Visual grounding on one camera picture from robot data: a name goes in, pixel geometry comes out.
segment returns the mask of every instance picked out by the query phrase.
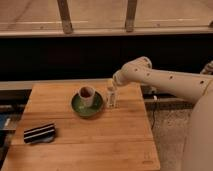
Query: white bottle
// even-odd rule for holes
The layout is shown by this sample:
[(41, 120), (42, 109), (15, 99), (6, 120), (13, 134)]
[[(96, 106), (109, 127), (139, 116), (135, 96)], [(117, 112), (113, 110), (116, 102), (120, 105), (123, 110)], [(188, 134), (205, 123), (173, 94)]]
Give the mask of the white bottle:
[(117, 100), (117, 88), (113, 84), (113, 79), (109, 79), (107, 82), (107, 98), (106, 98), (106, 107), (114, 108), (116, 107)]

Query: cable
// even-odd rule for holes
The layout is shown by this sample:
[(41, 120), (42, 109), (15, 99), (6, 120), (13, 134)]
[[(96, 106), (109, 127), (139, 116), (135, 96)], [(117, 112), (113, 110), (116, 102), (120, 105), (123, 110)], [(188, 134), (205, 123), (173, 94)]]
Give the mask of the cable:
[(155, 102), (155, 103), (154, 103), (154, 108), (153, 108), (153, 111), (152, 111), (152, 119), (153, 119), (152, 126), (151, 126), (151, 129), (152, 129), (152, 130), (153, 130), (154, 126), (155, 126), (155, 121), (156, 121), (156, 118), (155, 118), (155, 111), (156, 111), (156, 109), (157, 109), (157, 100), (158, 100), (158, 98), (157, 98), (156, 95), (154, 95), (153, 98), (154, 98), (154, 102)]

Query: small container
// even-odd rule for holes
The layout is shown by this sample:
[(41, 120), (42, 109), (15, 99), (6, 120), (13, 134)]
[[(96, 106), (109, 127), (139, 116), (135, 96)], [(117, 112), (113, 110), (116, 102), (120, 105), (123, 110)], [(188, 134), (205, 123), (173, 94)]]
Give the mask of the small container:
[(117, 100), (117, 88), (113, 84), (113, 79), (109, 79), (107, 82), (107, 98), (106, 98), (106, 107), (115, 108)]
[(93, 105), (95, 97), (95, 89), (90, 86), (81, 87), (78, 91), (78, 95), (85, 107), (91, 107)]

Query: floor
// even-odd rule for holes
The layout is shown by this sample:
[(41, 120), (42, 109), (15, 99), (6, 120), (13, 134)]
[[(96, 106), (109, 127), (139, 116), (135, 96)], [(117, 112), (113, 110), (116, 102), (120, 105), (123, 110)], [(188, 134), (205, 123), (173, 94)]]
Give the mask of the floor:
[[(73, 27), (123, 28), (128, 0), (67, 0)], [(212, 0), (138, 0), (135, 27), (208, 26)], [(0, 30), (61, 29), (57, 1), (0, 1)]]
[[(185, 105), (179, 109), (158, 109), (154, 111), (153, 135), (161, 163), (161, 171), (181, 171), (181, 158), (186, 137), (187, 123), (191, 109)], [(153, 110), (148, 110), (153, 123)]]

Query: black and white object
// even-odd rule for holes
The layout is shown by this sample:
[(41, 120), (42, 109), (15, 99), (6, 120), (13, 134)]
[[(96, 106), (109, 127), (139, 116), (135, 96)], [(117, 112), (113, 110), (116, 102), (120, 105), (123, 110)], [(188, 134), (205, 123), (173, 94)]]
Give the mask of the black and white object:
[(24, 142), (31, 144), (52, 142), (55, 138), (55, 135), (55, 125), (51, 123), (24, 131)]

